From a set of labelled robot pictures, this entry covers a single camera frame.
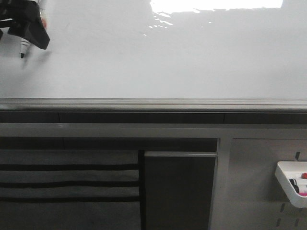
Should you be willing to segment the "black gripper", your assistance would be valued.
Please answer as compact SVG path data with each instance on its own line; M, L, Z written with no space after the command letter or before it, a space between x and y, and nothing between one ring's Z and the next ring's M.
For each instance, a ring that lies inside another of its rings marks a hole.
M24 38L40 49L47 49L50 38L39 15L38 3L32 0L0 1L0 36L3 28L10 35Z

